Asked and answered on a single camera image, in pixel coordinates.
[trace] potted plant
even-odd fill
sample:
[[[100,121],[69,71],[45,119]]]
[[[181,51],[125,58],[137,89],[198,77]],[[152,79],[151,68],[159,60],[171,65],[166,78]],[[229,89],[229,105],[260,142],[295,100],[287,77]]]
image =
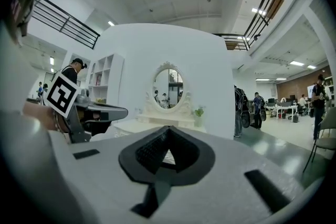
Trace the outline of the potted plant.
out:
[[[195,126],[201,127],[202,126],[202,115],[204,114],[204,106],[200,106],[198,109],[195,110]]]

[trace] brick wall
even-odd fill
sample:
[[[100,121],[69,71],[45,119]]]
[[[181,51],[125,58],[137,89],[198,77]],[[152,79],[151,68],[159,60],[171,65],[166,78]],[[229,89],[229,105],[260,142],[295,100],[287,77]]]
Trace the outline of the brick wall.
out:
[[[325,78],[330,77],[330,67],[327,66],[306,76],[277,84],[278,100],[282,97],[289,98],[289,96],[293,94],[295,94],[295,97],[298,100],[301,98],[302,94],[308,97],[307,87],[313,85],[317,81],[319,74],[322,74]]]

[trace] oval mirror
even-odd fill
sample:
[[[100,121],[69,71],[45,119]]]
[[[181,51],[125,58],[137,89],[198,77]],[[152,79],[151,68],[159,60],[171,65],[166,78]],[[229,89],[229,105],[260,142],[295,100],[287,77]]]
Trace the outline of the oval mirror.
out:
[[[177,105],[183,94],[183,80],[174,69],[165,69],[157,74],[153,84],[156,103],[163,109],[171,109]]]

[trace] white curved wall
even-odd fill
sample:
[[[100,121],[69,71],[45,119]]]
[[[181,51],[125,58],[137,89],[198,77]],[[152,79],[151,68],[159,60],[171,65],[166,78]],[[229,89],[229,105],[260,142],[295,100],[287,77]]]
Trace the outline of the white curved wall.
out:
[[[181,70],[194,106],[206,106],[204,122],[207,131],[233,138],[233,77],[222,38],[179,26],[117,25],[101,35],[95,52],[98,59],[112,53],[125,59],[119,106],[129,110],[127,120],[134,118],[136,109],[143,108],[145,92],[151,86],[155,70],[169,61]]]

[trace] white bookshelf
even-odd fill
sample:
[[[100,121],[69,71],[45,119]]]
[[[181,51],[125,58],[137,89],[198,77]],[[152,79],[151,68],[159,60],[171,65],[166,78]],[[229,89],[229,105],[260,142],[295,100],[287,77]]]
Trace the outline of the white bookshelf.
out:
[[[104,99],[108,104],[118,105],[123,61],[120,55],[114,54],[93,63],[89,81],[90,98],[93,102]]]

